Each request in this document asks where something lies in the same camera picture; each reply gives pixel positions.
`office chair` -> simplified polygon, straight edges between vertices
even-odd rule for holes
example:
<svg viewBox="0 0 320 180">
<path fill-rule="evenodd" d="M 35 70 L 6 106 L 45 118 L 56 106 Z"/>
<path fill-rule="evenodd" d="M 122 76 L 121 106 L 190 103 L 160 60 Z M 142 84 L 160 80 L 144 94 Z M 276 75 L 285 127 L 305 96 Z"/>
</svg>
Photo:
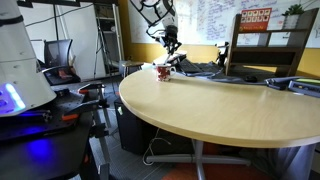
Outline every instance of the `office chair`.
<svg viewBox="0 0 320 180">
<path fill-rule="evenodd" d="M 72 39 L 44 41 L 44 67 L 42 70 L 51 86 L 81 82 L 69 65 Z"/>
</svg>

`whiteboard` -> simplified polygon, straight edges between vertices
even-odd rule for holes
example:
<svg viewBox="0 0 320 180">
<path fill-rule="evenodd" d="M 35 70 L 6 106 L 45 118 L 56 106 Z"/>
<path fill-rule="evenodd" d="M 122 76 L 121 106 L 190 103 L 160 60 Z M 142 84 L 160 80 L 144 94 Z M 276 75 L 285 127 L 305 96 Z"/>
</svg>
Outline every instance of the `whiteboard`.
<svg viewBox="0 0 320 180">
<path fill-rule="evenodd" d="M 178 14 L 178 40 L 182 44 L 214 45 L 229 41 L 232 37 L 232 23 L 236 14 L 243 9 L 271 7 L 269 30 L 281 29 L 284 13 L 289 6 L 301 3 L 305 10 L 320 7 L 320 0 L 174 0 Z M 132 43 L 155 43 L 146 34 L 147 22 L 134 9 L 128 0 Z M 163 29 L 162 24 L 150 29 L 153 32 Z M 273 33 L 270 44 L 286 44 L 288 33 Z M 243 34 L 238 38 L 239 45 L 256 44 L 258 34 Z M 307 46 L 320 48 L 320 13 L 318 13 L 309 36 Z"/>
</svg>

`table leg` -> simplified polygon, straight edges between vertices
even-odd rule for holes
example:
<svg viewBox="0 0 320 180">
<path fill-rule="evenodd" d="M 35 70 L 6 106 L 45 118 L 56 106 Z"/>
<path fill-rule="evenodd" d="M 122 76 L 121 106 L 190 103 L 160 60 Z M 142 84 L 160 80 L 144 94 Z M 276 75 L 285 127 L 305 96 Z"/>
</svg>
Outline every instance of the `table leg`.
<svg viewBox="0 0 320 180">
<path fill-rule="evenodd" d="M 196 163 L 197 175 L 200 180 L 205 180 L 203 171 L 203 163 L 210 164 L 243 164 L 250 165 L 250 161 L 244 158 L 220 156 L 220 155 L 203 155 L 203 141 L 193 140 L 194 155 L 193 154 L 169 154 L 148 156 L 146 158 L 147 163 L 151 162 L 175 162 L 175 163 Z"/>
</svg>

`white robot body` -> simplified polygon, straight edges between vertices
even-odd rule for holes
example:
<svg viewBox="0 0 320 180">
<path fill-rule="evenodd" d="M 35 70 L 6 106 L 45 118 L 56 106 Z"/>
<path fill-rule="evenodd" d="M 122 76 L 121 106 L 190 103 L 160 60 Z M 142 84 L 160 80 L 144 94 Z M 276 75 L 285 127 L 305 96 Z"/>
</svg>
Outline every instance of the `white robot body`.
<svg viewBox="0 0 320 180">
<path fill-rule="evenodd" d="M 20 114 L 56 97 L 32 48 L 15 0 L 0 2 L 0 117 Z"/>
</svg>

